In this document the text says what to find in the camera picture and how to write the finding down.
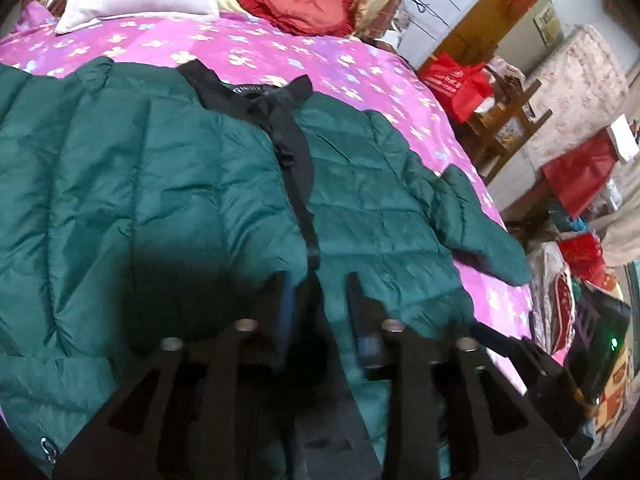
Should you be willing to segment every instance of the floral fabric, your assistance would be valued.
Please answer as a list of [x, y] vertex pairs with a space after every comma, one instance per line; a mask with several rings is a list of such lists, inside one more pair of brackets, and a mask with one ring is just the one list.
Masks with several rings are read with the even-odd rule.
[[536, 168], [591, 139], [615, 119], [629, 88], [611, 47], [591, 25], [579, 27], [531, 76], [542, 87], [529, 103], [551, 118], [526, 144]]
[[[0, 62], [4, 64], [37, 75], [64, 77], [97, 56], [171, 67], [197, 58], [225, 82], [278, 86], [307, 74], [316, 91], [361, 110], [373, 108], [383, 113], [428, 168], [442, 172], [455, 164], [465, 171], [482, 210], [501, 223], [440, 104], [393, 54], [353, 39], [290, 36], [265, 20], [232, 13], [223, 13], [213, 24], [122, 18], [56, 36], [55, 22], [45, 23], [42, 13], [28, 10], [30, 16], [39, 15], [42, 20], [32, 20], [30, 28], [23, 25], [21, 31], [0, 40]], [[456, 265], [474, 300], [476, 319], [507, 335], [529, 335], [528, 286], [508, 286], [463, 264]], [[510, 362], [492, 357], [523, 390]]]

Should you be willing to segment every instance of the white wall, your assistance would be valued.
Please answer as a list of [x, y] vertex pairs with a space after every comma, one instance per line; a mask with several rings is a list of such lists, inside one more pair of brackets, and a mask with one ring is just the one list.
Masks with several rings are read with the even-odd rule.
[[536, 27], [534, 18], [542, 12], [550, 0], [539, 0], [530, 11], [500, 40], [495, 53], [507, 63], [518, 67], [528, 76], [551, 54], [553, 49], [564, 40], [558, 39], [547, 46]]
[[610, 44], [625, 72], [640, 57], [640, 46], [604, 11], [602, 0], [552, 0], [562, 31], [568, 36], [576, 25], [593, 25]]

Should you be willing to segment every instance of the red gift bag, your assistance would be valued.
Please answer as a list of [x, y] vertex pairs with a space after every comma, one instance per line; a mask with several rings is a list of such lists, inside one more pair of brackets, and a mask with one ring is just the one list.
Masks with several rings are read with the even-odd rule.
[[442, 54], [418, 75], [440, 102], [447, 115], [459, 123], [468, 121], [476, 108], [494, 90], [482, 73], [484, 64], [462, 66], [448, 54]]
[[546, 163], [542, 173], [569, 216], [575, 219], [605, 187], [617, 161], [616, 149], [603, 129], [577, 148]]
[[602, 288], [606, 266], [602, 258], [602, 247], [593, 233], [561, 240], [558, 248], [572, 275]]

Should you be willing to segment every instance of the quilted fabric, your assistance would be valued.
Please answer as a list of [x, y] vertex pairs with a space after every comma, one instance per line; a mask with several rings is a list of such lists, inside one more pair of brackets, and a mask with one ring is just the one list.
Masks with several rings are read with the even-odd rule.
[[[175, 70], [99, 57], [57, 80], [0, 65], [0, 88], [0, 404], [47, 470], [43, 436], [64, 450], [163, 337], [245, 316], [272, 272], [305, 275], [306, 247], [268, 136], [205, 110]], [[378, 112], [315, 93], [295, 118], [326, 315], [382, 457], [388, 385], [356, 367], [345, 275], [442, 337], [473, 316], [451, 250], [514, 285], [529, 269], [464, 173], [436, 177]]]

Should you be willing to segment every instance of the wooden chair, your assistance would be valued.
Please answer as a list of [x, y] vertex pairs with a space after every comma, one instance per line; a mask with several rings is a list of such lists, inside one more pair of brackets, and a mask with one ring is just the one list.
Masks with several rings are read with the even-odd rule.
[[[479, 164], [486, 160], [488, 155], [498, 157], [487, 176], [482, 180], [489, 184], [498, 172], [504, 167], [515, 152], [517, 152], [533, 134], [535, 134], [553, 114], [551, 110], [546, 111], [537, 121], [527, 117], [524, 107], [531, 97], [538, 91], [542, 83], [536, 79], [525, 91], [520, 90], [515, 85], [506, 82], [501, 76], [491, 68], [487, 70], [495, 77], [498, 85], [505, 94], [506, 102], [501, 106], [496, 105], [483, 116], [473, 114], [463, 125], [474, 134], [474, 142], [463, 142], [466, 144], [465, 151], [478, 172], [481, 172]], [[503, 144], [497, 138], [497, 134], [509, 122], [516, 118], [523, 130], [523, 135]]]

